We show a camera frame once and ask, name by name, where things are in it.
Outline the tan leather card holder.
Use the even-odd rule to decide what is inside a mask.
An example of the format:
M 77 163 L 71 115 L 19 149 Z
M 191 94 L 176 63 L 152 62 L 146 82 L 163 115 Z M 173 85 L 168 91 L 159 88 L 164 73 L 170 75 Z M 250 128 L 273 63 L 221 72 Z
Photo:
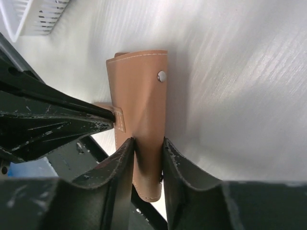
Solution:
M 134 138 L 132 183 L 145 202 L 158 201 L 162 192 L 167 54 L 166 50 L 116 53 L 106 61 L 112 102 L 95 103 L 115 115 L 117 149 Z

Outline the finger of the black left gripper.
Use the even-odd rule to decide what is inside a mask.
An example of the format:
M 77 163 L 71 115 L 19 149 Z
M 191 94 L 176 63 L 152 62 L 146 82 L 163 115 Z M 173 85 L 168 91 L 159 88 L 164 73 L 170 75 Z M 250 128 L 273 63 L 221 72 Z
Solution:
M 40 159 L 83 137 L 113 128 L 113 121 L 94 115 L 0 116 L 0 157 L 21 163 Z
M 1 64 L 0 66 L 0 90 L 15 96 L 37 99 L 115 122 L 115 116 L 111 111 L 70 97 L 31 77 L 25 71 L 20 72 L 8 64 Z

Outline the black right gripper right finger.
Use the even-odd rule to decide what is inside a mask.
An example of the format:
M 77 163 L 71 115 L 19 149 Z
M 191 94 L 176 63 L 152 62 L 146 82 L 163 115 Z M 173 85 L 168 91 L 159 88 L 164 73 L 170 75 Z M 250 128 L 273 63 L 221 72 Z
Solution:
M 163 143 L 170 230 L 304 230 L 305 182 L 222 181 Z

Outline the white plastic basket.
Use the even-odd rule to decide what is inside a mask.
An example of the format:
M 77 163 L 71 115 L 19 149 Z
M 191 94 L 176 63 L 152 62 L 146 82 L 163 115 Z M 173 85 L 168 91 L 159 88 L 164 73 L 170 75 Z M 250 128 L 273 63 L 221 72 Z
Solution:
M 1 0 L 0 12 L 12 42 L 21 36 L 48 35 L 68 0 Z

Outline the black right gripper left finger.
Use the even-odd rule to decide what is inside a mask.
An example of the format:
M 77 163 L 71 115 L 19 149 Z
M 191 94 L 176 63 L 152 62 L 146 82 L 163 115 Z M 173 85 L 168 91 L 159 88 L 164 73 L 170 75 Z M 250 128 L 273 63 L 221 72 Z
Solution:
M 134 139 L 72 182 L 59 177 L 0 182 L 3 230 L 126 230 Z

